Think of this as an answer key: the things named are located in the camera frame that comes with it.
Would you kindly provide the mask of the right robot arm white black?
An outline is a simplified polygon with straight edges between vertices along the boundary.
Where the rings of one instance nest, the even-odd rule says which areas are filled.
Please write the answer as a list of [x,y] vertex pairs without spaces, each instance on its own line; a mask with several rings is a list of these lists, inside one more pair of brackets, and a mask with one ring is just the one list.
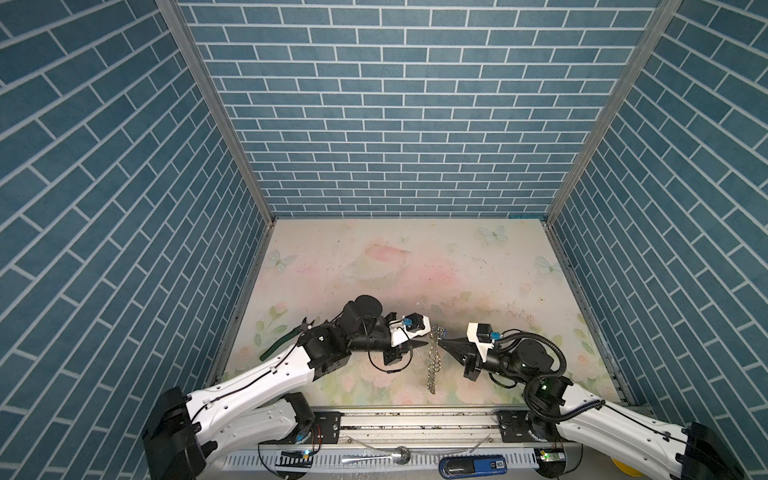
[[736,456],[711,428],[644,416],[599,397],[566,376],[566,357],[546,337],[471,323],[437,342],[476,380],[480,373],[520,386],[534,436],[592,448],[649,479],[743,479]]

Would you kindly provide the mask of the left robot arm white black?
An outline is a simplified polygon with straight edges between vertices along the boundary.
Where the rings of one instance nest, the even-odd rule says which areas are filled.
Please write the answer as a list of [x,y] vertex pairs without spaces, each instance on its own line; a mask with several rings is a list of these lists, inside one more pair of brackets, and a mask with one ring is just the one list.
[[349,301],[333,319],[303,320],[282,337],[286,348],[230,380],[157,398],[141,439],[153,479],[204,479],[236,450],[273,441],[300,442],[315,415],[300,388],[344,367],[355,351],[379,352],[389,373],[425,345],[432,329],[419,313],[384,314],[370,295]]

